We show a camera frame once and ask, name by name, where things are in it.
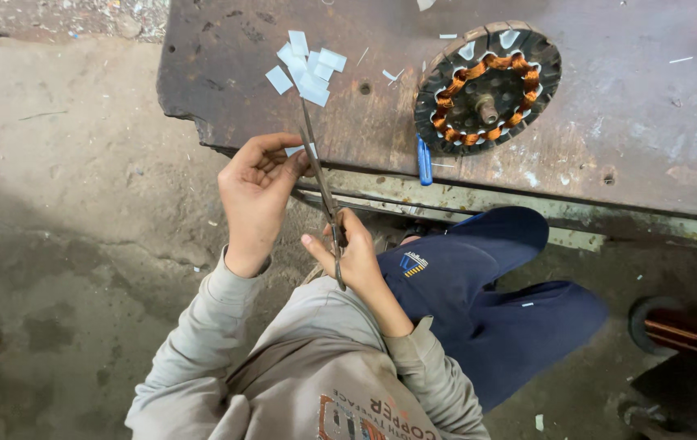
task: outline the dark wood table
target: dark wood table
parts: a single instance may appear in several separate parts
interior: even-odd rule
[[[434,167],[436,181],[697,216],[697,0],[437,0],[421,13],[415,0],[324,2],[172,0],[165,113],[194,120],[204,145],[229,154],[253,135],[296,132],[298,94],[278,95],[264,74],[287,31],[301,30],[312,50],[348,56],[327,106],[309,106],[325,166],[417,175],[413,94],[422,62],[449,45],[438,35],[522,20],[560,51],[557,94],[509,142],[434,157],[454,165]],[[388,86],[383,70],[404,71]]]

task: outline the hoodie sleeve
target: hoodie sleeve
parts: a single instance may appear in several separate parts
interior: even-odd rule
[[[170,438],[168,431],[178,437],[183,429],[206,438],[223,413],[229,351],[245,339],[245,321],[261,289],[259,275],[270,266],[268,258],[256,277],[241,278],[226,267],[226,248],[158,349],[145,382],[134,389],[126,425],[135,438]]]
[[[489,440],[473,385],[457,361],[444,354],[430,331],[432,322],[427,316],[410,335],[384,338],[400,380],[442,437]]]

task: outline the navy blue pants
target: navy blue pants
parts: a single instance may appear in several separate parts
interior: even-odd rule
[[[485,412],[595,334],[607,306],[568,281],[498,294],[482,287],[547,243],[538,212],[500,207],[378,255],[405,313],[433,315],[432,332],[473,382]]]

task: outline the person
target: person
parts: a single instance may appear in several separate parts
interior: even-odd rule
[[[289,193],[309,171],[304,151],[283,151],[301,144],[284,133],[255,137],[218,175],[229,244],[135,388],[126,419],[135,438],[484,440],[481,404],[500,404],[606,318],[603,303],[572,283],[484,291],[546,244],[546,221],[532,210],[493,209],[376,256],[344,209],[348,289],[332,278],[333,254],[303,235],[329,276],[295,289],[227,374]]]

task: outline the concrete floor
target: concrete floor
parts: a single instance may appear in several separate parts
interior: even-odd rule
[[[197,145],[191,122],[162,115],[159,51],[111,38],[0,39],[0,439],[129,438],[134,385],[226,241],[216,175],[227,159]],[[390,222],[370,221],[374,230]],[[236,359],[313,267],[298,237],[321,222],[290,201]],[[661,359],[633,346],[625,314],[640,296],[697,298],[697,250],[550,246],[501,287],[546,279],[595,290],[611,318],[588,347],[492,411],[490,432],[629,438],[617,404],[628,378]]]

